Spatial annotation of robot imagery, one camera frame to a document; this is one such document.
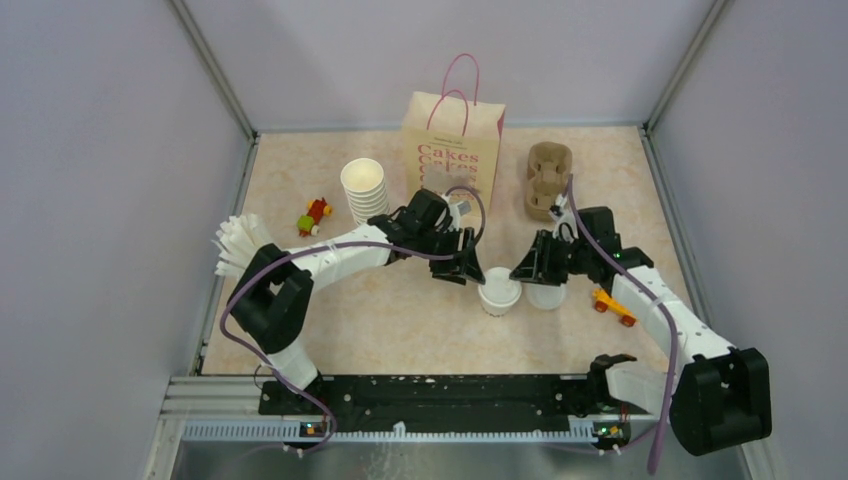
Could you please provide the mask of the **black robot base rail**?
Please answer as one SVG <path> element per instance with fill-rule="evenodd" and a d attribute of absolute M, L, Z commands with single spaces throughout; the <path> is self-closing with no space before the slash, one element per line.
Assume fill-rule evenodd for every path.
<path fill-rule="evenodd" d="M 341 433 L 389 431 L 397 423 L 411 433 L 531 433 L 642 411 L 602 393 L 594 374 L 320 375 L 305 391 L 266 381 L 258 412 L 335 418 Z"/>

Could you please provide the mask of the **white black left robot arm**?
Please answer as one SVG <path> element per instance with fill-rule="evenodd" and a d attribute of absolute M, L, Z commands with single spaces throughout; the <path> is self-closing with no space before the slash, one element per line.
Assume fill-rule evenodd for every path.
<path fill-rule="evenodd" d="M 483 231 L 461 224 L 482 201 L 477 194 L 455 200 L 456 191 L 420 189 L 394 212 L 306 248 L 278 247 L 256 214 L 220 224 L 215 273 L 237 281 L 221 319 L 234 319 L 249 337 L 244 346 L 281 376 L 282 398 L 292 410 L 308 413 L 321 397 L 318 369 L 300 339 L 311 298 L 320 290 L 409 257 L 428 260 L 435 279 L 484 284 L 475 252 Z"/>

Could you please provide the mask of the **white paper coffee cup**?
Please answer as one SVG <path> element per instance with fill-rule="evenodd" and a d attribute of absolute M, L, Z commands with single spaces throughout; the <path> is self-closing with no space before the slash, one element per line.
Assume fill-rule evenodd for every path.
<path fill-rule="evenodd" d="M 507 314 L 518 302 L 521 293 L 505 298 L 490 298 L 482 290 L 478 291 L 482 309 L 493 317 L 501 317 Z"/>

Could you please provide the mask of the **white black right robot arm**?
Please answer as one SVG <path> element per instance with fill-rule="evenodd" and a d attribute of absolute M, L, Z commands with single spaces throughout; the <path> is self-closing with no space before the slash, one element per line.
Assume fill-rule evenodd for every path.
<path fill-rule="evenodd" d="M 765 356 L 718 335 L 668 287 L 645 252 L 623 247 L 610 208 L 554 211 L 560 216 L 556 229 L 536 233 L 511 279 L 560 287 L 570 276 L 584 275 L 633 314 L 673 369 L 660 380 L 658 399 L 639 406 L 658 407 L 688 453 L 700 456 L 769 437 Z"/>

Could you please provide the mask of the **white plastic cup lid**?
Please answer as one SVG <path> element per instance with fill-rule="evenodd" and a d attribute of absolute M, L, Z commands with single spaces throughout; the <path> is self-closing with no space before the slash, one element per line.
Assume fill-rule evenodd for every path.
<path fill-rule="evenodd" d="M 485 282 L 478 286 L 478 294 L 490 305 L 513 305 L 522 294 L 521 283 L 510 278 L 506 267 L 492 267 L 484 272 Z"/>

